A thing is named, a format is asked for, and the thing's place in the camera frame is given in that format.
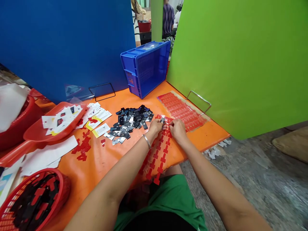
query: gray floor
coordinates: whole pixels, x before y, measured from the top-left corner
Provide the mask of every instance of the gray floor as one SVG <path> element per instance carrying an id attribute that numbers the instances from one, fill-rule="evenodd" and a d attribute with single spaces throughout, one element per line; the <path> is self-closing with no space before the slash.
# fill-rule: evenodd
<path id="1" fill-rule="evenodd" d="M 230 138 L 225 155 L 211 162 L 238 183 L 250 203 L 274 230 L 307 230 L 308 165 L 278 151 L 271 141 L 289 132 L 279 129 L 247 140 Z M 181 164 L 197 207 L 204 212 L 208 230 L 225 230 L 218 213 L 193 169 Z"/>

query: green partition board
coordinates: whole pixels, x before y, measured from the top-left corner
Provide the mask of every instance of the green partition board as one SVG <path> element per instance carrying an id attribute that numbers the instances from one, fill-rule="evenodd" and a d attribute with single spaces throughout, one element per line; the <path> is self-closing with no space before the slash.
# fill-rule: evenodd
<path id="1" fill-rule="evenodd" d="M 164 0 L 151 1 L 152 41 L 161 42 Z"/>
<path id="2" fill-rule="evenodd" d="M 238 139 L 308 120 L 308 1 L 185 1 L 167 81 Z"/>

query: orange table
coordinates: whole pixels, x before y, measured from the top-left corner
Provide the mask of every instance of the orange table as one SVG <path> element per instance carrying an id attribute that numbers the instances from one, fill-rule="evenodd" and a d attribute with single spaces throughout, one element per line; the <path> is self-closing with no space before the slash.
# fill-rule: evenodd
<path id="1" fill-rule="evenodd" d="M 155 115 L 161 114 L 170 117 L 163 105 L 158 101 L 157 96 L 168 93 L 170 91 L 175 91 L 177 94 L 183 97 L 175 88 L 173 88 L 166 81 L 160 84 L 155 88 L 147 97 L 141 100 L 139 97 L 130 93 L 128 89 L 116 92 L 116 96 L 99 101 L 102 108 L 108 110 L 112 113 L 112 116 L 109 117 L 104 123 L 107 123 L 109 127 L 112 127 L 114 123 L 117 122 L 118 116 L 116 112 L 119 111 L 122 107 L 135 107 L 138 108 L 141 104 L 144 104 L 146 107 L 150 108 Z M 77 129 L 72 132 L 76 139 L 82 141 L 83 132 L 87 132 L 85 129 Z M 78 161 L 77 157 L 80 155 L 72 154 L 71 152 L 64 155 L 60 161 L 58 169 L 67 175 L 72 182 L 71 194 L 61 209 L 59 214 L 44 228 L 44 230 L 63 230 L 67 223 L 70 221 L 72 216 L 75 214 L 83 200 L 87 195 L 93 190 L 97 183 L 104 177 L 104 175 L 113 167 L 113 165 L 136 143 L 136 141 L 146 133 L 147 130 L 134 129 L 131 133 L 131 138 L 125 140 L 123 144 L 116 144 L 112 146 L 112 141 L 108 138 L 101 136 L 95 138 L 93 133 L 90 133 L 90 146 L 91 149 L 86 153 L 86 161 Z M 198 128 L 194 132 L 187 134 L 189 139 L 195 144 L 195 146 L 200 151 L 209 149 L 210 147 L 216 145 L 217 143 L 228 138 L 228 134 L 223 128 L 221 128 L 214 121 L 208 121 L 205 125 Z M 105 139 L 105 146 L 102 147 L 101 140 Z M 163 169 L 167 169 L 173 165 L 179 164 L 187 159 L 185 153 L 181 150 L 175 141 L 171 139 L 170 146 L 168 149 L 168 154 L 166 156 L 166 163 L 163 164 Z M 165 141 L 162 144 L 162 149 L 159 152 L 159 158 L 162 157 L 163 149 L 165 148 Z M 143 175 L 137 175 L 131 188 L 136 187 L 142 182 L 146 181 L 144 172 Z M 152 172 L 152 175 L 157 175 L 157 166 Z"/>

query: silver bracelet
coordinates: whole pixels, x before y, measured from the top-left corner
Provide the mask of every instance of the silver bracelet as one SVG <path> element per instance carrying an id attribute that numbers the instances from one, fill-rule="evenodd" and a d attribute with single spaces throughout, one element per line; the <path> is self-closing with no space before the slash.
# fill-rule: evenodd
<path id="1" fill-rule="evenodd" d="M 151 149 L 151 145 L 150 145 L 150 142 L 148 141 L 147 137 L 143 134 L 143 137 L 145 138 L 145 140 L 147 141 L 148 143 L 148 146 L 149 146 L 149 149 Z"/>

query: green shorts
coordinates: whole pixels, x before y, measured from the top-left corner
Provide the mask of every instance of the green shorts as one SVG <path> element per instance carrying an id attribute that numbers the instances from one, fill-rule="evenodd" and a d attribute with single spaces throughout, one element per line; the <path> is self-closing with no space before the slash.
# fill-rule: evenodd
<path id="1" fill-rule="evenodd" d="M 201 209 L 196 208 L 186 178 L 182 174 L 162 178 L 160 185 L 150 185 L 148 206 L 136 213 L 119 210 L 114 230 L 122 231 L 138 215 L 149 211 L 173 212 L 191 224 L 196 230 L 206 231 L 205 218 Z"/>

